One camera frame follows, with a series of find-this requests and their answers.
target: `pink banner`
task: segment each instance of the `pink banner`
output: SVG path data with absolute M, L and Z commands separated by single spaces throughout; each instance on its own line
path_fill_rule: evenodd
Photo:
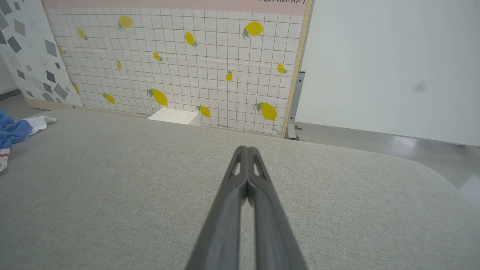
M 42 0 L 51 8 L 174 8 L 303 15 L 307 0 Z

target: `yellow lemon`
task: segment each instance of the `yellow lemon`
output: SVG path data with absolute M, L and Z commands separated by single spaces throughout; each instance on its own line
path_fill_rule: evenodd
M 88 37 L 85 35 L 84 31 L 82 29 L 80 29 L 79 27 L 77 27 L 77 33 L 78 33 L 78 36 L 81 39 L 84 39 L 84 40 L 88 39 Z
M 185 40 L 187 41 L 188 44 L 190 44 L 193 47 L 197 47 L 198 43 L 195 41 L 193 38 L 192 34 L 190 32 L 185 33 Z
M 255 104 L 253 106 L 253 109 L 257 109 L 257 111 L 261 110 L 261 113 L 265 117 L 265 119 L 275 121 L 276 110 L 275 107 L 273 107 L 272 105 L 260 102 Z
M 77 94 L 80 94 L 80 90 L 78 90 L 78 86 L 76 83 L 72 82 L 73 84 L 73 88 L 75 88 L 75 90 L 77 90 Z
M 278 66 L 276 67 L 276 69 L 278 70 L 278 72 L 280 72 L 280 73 L 282 73 L 282 74 L 287 73 L 287 70 L 285 69 L 285 67 L 284 67 L 282 64 L 278 64 Z
M 132 24 L 133 24 L 133 21 L 132 19 L 130 19 L 130 17 L 122 16 L 119 19 L 119 24 L 117 25 L 117 27 L 121 31 L 122 29 L 130 28 Z
M 229 70 L 227 73 L 228 73 L 228 74 L 227 74 L 227 76 L 225 77 L 225 79 L 229 82 L 229 81 L 232 80 L 233 74 L 232 74 L 232 72 L 231 72 L 230 70 Z
M 154 52 L 154 53 L 153 53 L 153 57 L 154 57 L 157 61 L 162 61 L 162 58 L 160 57 L 160 55 L 158 55 L 158 52 Z
M 250 36 L 258 36 L 263 30 L 264 29 L 259 22 L 251 22 L 243 29 L 243 39 L 249 37 L 249 34 Z
M 168 107 L 168 100 L 164 93 L 158 91 L 157 89 L 151 88 L 147 90 L 147 95 L 153 97 L 160 105 Z
M 112 104 L 115 104 L 115 100 L 113 99 L 113 97 L 111 95 L 103 93 L 102 97 L 105 98 L 108 102 L 110 102 Z
M 205 117 L 210 118 L 210 110 L 205 106 L 197 106 L 197 110 L 201 112 Z

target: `gray tabletop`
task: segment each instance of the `gray tabletop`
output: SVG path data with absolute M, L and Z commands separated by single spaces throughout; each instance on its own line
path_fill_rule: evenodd
M 233 151 L 260 150 L 313 269 L 479 269 L 479 215 L 418 163 L 342 147 L 58 110 L 0 173 L 1 269 L 182 269 Z M 242 209 L 240 268 L 254 269 Z

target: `floor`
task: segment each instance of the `floor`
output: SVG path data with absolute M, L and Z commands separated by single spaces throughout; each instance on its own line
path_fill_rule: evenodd
M 397 156 L 445 177 L 480 210 L 480 149 L 369 131 L 296 123 L 301 141 Z
M 22 95 L 0 101 L 0 109 L 15 120 L 20 120 L 45 110 L 30 108 Z

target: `white box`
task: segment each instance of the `white box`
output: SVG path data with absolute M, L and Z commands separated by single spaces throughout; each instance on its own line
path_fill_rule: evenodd
M 185 125 L 200 126 L 200 116 L 197 112 L 172 110 L 161 108 L 152 116 L 148 117 L 150 120 L 164 121 L 170 123 L 179 123 Z

